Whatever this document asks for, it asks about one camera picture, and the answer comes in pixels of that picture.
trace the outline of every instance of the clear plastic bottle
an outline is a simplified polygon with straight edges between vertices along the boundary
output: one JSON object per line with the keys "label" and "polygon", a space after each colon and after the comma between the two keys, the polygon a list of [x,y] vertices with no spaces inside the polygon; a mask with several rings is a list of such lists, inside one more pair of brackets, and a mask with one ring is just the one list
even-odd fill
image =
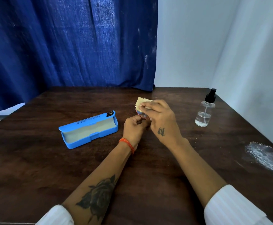
{"label": "clear plastic bottle", "polygon": [[200,105],[200,110],[197,113],[195,123],[198,126],[205,127],[208,125],[211,118],[211,110],[216,107],[213,103],[216,99],[216,89],[212,88],[210,93],[206,95],[205,100]]}

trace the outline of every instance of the white wall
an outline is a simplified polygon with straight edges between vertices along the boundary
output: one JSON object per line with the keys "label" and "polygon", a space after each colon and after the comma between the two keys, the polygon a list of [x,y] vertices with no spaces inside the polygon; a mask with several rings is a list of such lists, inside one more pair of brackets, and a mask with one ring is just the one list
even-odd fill
{"label": "white wall", "polygon": [[273,0],[242,0],[210,87],[273,142]]}
{"label": "white wall", "polygon": [[14,112],[15,110],[19,109],[20,107],[22,107],[23,105],[25,105],[25,103],[20,103],[16,106],[10,107],[6,110],[1,110],[0,111],[0,115],[10,115],[12,112]]}
{"label": "white wall", "polygon": [[158,0],[157,87],[209,87],[240,0]]}

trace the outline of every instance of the person's left arm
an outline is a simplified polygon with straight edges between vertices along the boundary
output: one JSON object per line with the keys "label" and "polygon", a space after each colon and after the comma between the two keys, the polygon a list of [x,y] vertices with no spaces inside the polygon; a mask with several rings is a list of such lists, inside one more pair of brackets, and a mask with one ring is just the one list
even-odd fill
{"label": "person's left arm", "polygon": [[[149,124],[149,119],[141,121],[138,115],[126,119],[123,138],[136,149]],[[63,202],[62,206],[71,214],[75,225],[101,224],[116,182],[130,155],[130,147],[124,142],[119,142],[103,162]]]}

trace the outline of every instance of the person's right arm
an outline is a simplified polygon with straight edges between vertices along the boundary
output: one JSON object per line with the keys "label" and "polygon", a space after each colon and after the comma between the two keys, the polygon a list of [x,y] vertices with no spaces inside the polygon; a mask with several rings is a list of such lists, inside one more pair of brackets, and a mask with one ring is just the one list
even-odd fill
{"label": "person's right arm", "polygon": [[164,100],[143,102],[139,109],[150,117],[151,130],[181,166],[205,208],[207,225],[273,224],[263,211],[228,185],[181,136],[175,114]]}

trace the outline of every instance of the red thread bracelet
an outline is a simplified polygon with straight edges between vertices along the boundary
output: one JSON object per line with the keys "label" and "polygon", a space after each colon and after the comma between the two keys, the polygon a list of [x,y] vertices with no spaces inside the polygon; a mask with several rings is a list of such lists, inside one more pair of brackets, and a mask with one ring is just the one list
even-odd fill
{"label": "red thread bracelet", "polygon": [[128,140],[126,140],[125,138],[121,138],[121,139],[119,140],[119,142],[121,142],[121,141],[123,141],[123,142],[125,142],[126,144],[128,144],[128,146],[130,147],[130,150],[131,150],[131,154],[133,155],[135,149],[134,149],[134,147],[131,145],[131,143],[130,143]]}

